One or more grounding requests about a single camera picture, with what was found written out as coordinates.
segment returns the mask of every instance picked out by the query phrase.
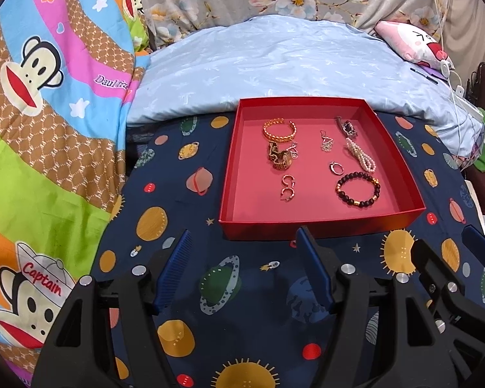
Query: light blue comforter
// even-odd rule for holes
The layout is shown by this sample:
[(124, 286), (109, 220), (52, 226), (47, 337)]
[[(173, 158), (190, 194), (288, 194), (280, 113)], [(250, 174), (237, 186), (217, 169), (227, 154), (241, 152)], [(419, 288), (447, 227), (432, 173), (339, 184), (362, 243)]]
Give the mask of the light blue comforter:
[(361, 98), (377, 111), (429, 120), (451, 153), (468, 158), (482, 141), (483, 124), (455, 109), (443, 82), (410, 68), (417, 67), (348, 25), (259, 16), (201, 30), (155, 52), (128, 125), (232, 111), (240, 98)]

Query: pink pillow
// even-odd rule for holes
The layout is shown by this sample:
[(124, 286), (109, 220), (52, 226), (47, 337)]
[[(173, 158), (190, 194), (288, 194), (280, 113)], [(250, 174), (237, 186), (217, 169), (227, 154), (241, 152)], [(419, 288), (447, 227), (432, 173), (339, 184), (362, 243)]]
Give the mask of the pink pillow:
[(407, 23), (379, 22), (375, 31), (406, 61), (441, 71), (440, 61), (447, 60), (455, 66), (442, 46), (430, 35)]

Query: metal screw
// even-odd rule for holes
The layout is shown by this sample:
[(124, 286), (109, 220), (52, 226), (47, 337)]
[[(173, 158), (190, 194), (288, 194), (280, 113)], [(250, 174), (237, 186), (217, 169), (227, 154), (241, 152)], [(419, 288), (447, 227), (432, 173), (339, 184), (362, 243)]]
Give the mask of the metal screw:
[(436, 327), (438, 328), (438, 332), (441, 334), (445, 331), (445, 322), (441, 319), (437, 319), (435, 321)]
[(345, 274), (354, 274), (356, 272), (356, 267), (352, 264), (343, 264), (341, 266), (341, 271)]
[(447, 284), (447, 289), (449, 290), (449, 292), (454, 293), (454, 292), (456, 292), (456, 290), (458, 290), (458, 286), (453, 281), (450, 281)]
[(133, 267), (133, 269), (131, 270), (132, 274), (134, 276), (142, 276), (145, 272), (147, 271), (147, 268), (144, 267), (143, 265), (136, 265), (135, 267)]
[(79, 279), (79, 284), (82, 286), (88, 286), (93, 281), (91, 276), (83, 276)]
[(410, 279), (406, 273), (397, 273), (395, 278), (399, 283), (407, 283)]

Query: dark bead bracelet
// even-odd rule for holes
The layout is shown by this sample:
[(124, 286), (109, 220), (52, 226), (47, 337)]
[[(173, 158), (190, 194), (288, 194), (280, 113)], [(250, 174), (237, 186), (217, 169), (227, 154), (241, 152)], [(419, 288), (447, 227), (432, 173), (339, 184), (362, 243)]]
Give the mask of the dark bead bracelet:
[[(366, 201), (357, 201), (352, 198), (350, 198), (347, 194), (345, 194), (344, 191), (341, 190), (341, 186), (347, 182), (350, 181), (351, 179), (364, 179), (367, 181), (372, 182), (374, 186), (374, 192), (372, 198), (366, 200)], [(343, 176), (336, 184), (336, 194), (338, 195), (339, 198), (343, 200), (344, 203), (347, 203), (348, 205), (353, 205), (356, 207), (369, 207), (375, 201), (379, 198), (379, 193), (381, 192), (381, 185), (379, 185), (379, 180), (377, 178), (374, 178), (373, 176), (367, 174), (366, 172), (352, 172), (351, 174), (347, 174)]]

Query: red box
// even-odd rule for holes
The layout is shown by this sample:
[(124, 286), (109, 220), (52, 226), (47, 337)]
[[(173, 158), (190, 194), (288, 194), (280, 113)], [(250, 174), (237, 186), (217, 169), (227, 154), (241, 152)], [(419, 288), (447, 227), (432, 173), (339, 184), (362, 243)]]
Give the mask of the red box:
[[(336, 195), (341, 178), (329, 169), (341, 163), (344, 175), (362, 171), (345, 148), (335, 117), (350, 120), (358, 132), (355, 142), (377, 165), (373, 174), (381, 196), (368, 208), (349, 206)], [(264, 122), (291, 120), (297, 128), (299, 156), (287, 171), (273, 169), (268, 160)], [(289, 126), (269, 127), (276, 135), (291, 133)], [(334, 139), (332, 150), (321, 150), (321, 130)], [(290, 143), (280, 144), (280, 150)], [(280, 200), (282, 176), (295, 177), (295, 197)], [(353, 199), (373, 195), (370, 182), (355, 179), (344, 184)], [(363, 235), (409, 226), (426, 209), (417, 184), (397, 145), (368, 104), (361, 99), (285, 97), (241, 99), (235, 118), (224, 180), (219, 223), (232, 241), (293, 240), (302, 225), (316, 238)]]

